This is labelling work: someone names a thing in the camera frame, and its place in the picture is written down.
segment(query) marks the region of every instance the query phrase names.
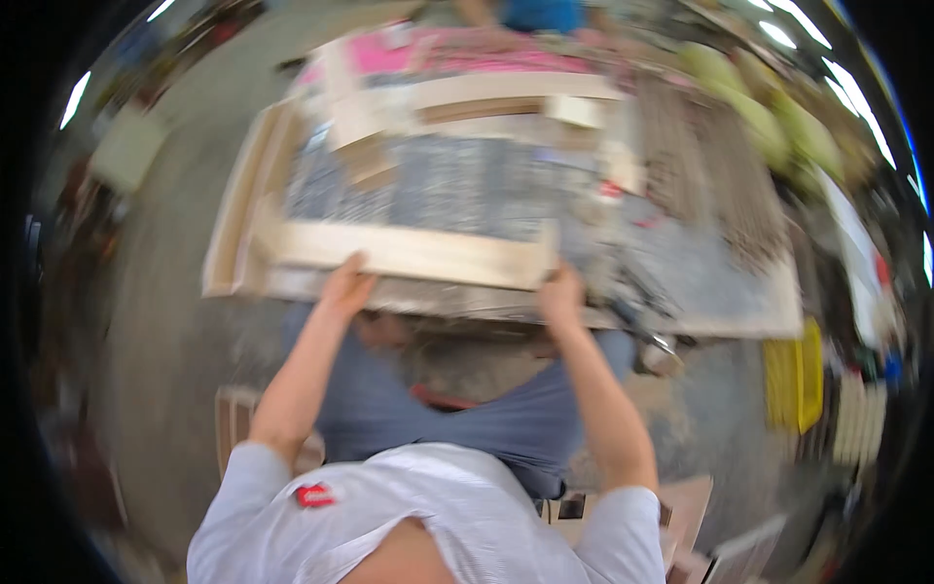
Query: workshop floor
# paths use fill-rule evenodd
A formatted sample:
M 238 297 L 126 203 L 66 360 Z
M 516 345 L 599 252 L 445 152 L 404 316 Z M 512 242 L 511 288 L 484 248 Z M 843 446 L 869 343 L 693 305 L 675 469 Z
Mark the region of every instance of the workshop floor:
M 208 54 L 155 107 L 172 133 L 127 219 L 114 266 L 105 382 L 92 411 L 132 529 L 178 564 L 219 485 L 218 386 L 262 389 L 284 359 L 284 303 L 200 298 L 220 197 L 250 121 L 286 90 L 274 65 L 359 4 L 306 0 L 268 12 Z M 433 3 L 429 16 L 454 22 L 449 2 Z M 531 366 L 476 343 L 439 344 L 426 354 L 436 389 L 470 395 L 501 392 Z M 794 514 L 799 533 L 773 558 L 781 572 L 797 560 L 828 476 L 791 465 L 786 438 L 764 427 L 761 384 L 759 345 L 729 341 L 690 353 L 674 383 L 639 383 L 633 391 L 650 422 L 662 480 L 714 477 L 699 549 L 776 512 Z M 572 486 L 596 484 L 588 460 L 575 461 L 574 471 Z

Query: shirt sleeve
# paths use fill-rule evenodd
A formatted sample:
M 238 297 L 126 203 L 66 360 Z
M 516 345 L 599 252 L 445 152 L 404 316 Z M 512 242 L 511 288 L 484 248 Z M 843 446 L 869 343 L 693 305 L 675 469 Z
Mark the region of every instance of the shirt sleeve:
M 584 524 L 575 552 L 592 582 L 664 584 L 658 498 L 645 487 L 606 493 Z
M 263 444 L 242 442 L 232 451 L 220 489 L 188 547 L 189 582 L 207 582 L 244 527 L 291 480 L 282 458 Z

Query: white t-shirt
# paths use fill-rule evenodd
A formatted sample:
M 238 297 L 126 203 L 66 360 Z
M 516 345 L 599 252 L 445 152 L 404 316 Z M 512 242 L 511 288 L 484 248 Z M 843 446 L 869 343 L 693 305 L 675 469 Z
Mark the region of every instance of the white t-shirt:
M 299 505 L 295 492 L 313 485 L 333 503 Z M 571 549 L 509 469 L 479 450 L 411 444 L 290 480 L 277 454 L 243 443 L 191 540 L 188 580 L 334 584 L 415 517 L 460 583 L 663 584 L 658 513 L 648 489 L 610 491 Z

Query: yellow bin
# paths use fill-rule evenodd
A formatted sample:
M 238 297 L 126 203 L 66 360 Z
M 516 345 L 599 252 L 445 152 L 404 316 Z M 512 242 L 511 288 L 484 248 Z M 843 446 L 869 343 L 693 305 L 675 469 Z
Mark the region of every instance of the yellow bin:
M 807 318 L 803 339 L 764 341 L 762 360 L 769 424 L 804 434 L 820 420 L 824 408 L 824 363 L 817 322 Z

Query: lumber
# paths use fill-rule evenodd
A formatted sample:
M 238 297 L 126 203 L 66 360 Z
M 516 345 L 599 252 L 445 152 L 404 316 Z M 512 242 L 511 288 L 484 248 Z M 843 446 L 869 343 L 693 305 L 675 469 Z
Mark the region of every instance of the lumber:
M 276 198 L 253 209 L 251 246 L 269 264 L 335 268 L 351 254 L 367 254 L 364 272 L 495 288 L 538 290 L 558 265 L 558 231 L 543 221 L 538 240 L 509 241 L 449 232 L 330 223 L 283 221 Z

